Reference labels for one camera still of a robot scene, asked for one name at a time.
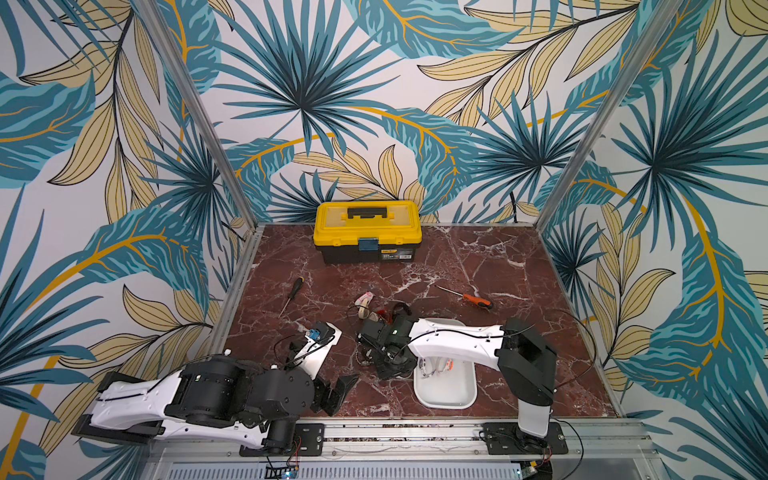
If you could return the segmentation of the black band watch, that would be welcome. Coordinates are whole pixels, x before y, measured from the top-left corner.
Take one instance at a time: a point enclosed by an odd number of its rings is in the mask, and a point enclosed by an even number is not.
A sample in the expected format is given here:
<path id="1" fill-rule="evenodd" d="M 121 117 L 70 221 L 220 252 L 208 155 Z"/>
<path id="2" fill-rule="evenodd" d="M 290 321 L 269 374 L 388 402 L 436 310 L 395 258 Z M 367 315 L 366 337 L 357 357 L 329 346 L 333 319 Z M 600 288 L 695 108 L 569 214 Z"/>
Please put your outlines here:
<path id="1" fill-rule="evenodd" d="M 392 320 L 398 317 L 409 317 L 413 314 L 411 307 L 405 302 L 396 302 L 391 309 Z"/>

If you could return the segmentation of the clear strap purple watch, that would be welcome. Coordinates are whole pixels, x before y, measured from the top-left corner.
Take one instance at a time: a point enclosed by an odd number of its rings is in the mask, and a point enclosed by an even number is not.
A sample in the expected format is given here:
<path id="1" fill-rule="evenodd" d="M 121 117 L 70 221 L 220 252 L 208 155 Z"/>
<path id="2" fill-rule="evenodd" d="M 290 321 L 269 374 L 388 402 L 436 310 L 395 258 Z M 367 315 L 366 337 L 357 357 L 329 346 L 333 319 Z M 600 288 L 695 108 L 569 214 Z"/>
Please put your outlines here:
<path id="1" fill-rule="evenodd" d="M 419 360 L 419 369 L 423 378 L 429 378 L 435 373 L 435 367 L 429 358 Z"/>

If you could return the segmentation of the pink beige strap watch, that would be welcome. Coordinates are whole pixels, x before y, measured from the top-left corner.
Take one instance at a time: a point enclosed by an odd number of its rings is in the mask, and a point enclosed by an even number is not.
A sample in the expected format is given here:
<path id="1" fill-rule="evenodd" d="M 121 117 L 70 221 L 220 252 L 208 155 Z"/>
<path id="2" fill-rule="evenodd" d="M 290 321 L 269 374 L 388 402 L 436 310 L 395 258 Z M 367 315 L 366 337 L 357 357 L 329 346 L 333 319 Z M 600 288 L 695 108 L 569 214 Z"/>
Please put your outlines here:
<path id="1" fill-rule="evenodd" d="M 375 295 L 367 291 L 358 297 L 354 302 L 354 308 L 357 310 L 357 317 L 362 320 L 370 319 L 375 313 L 370 309 L 370 303 Z"/>

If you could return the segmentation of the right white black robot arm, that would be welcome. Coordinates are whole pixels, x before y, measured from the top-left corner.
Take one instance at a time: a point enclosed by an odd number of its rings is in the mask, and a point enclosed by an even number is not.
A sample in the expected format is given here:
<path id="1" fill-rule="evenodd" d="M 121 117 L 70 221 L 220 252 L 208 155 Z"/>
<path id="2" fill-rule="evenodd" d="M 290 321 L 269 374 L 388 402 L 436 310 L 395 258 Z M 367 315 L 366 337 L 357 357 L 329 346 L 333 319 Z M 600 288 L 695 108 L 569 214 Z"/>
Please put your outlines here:
<path id="1" fill-rule="evenodd" d="M 539 439 L 549 433 L 557 352 L 518 319 L 472 327 L 451 319 L 400 315 L 390 324 L 365 320 L 357 341 L 381 380 L 406 377 L 426 359 L 463 361 L 498 371 L 517 398 L 519 430 Z"/>

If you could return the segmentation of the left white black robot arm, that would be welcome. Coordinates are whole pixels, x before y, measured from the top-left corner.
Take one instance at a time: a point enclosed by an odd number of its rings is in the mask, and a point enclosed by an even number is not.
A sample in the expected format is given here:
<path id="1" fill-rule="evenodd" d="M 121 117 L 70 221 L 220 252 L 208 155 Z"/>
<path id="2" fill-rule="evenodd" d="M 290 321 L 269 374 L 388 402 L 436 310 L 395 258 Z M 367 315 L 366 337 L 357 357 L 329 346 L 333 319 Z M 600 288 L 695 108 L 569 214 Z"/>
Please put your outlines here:
<path id="1" fill-rule="evenodd" d="M 113 444 L 219 440 L 239 444 L 244 456 L 289 455 L 303 442 L 301 415 L 337 414 L 357 382 L 346 375 L 330 384 L 301 367 L 263 368 L 223 354 L 154 381 L 110 373 L 72 433 Z"/>

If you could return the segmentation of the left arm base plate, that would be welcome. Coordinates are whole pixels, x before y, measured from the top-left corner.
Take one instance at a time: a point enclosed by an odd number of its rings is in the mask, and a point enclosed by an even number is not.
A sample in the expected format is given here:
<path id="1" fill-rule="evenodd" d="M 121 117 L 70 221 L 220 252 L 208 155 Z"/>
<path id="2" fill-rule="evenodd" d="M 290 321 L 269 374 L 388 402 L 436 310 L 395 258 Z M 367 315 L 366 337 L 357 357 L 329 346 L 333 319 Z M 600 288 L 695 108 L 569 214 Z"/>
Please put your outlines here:
<path id="1" fill-rule="evenodd" d="M 296 423 L 289 420 L 272 422 L 262 432 L 248 433 L 253 445 L 242 445 L 240 457 L 290 456 L 319 457 L 325 440 L 324 423 Z"/>

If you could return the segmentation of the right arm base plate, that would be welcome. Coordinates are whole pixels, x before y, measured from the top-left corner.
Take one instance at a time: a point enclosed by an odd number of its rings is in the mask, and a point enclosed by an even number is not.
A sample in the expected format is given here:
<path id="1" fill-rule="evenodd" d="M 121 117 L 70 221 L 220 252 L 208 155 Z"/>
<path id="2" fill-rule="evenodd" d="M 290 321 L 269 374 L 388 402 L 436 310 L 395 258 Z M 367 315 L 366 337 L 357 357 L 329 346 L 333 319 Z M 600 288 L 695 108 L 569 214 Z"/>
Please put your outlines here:
<path id="1" fill-rule="evenodd" d="M 569 452 L 561 426 L 550 422 L 546 436 L 539 438 L 524 433 L 517 422 L 487 422 L 481 427 L 480 439 L 489 455 L 561 455 Z"/>

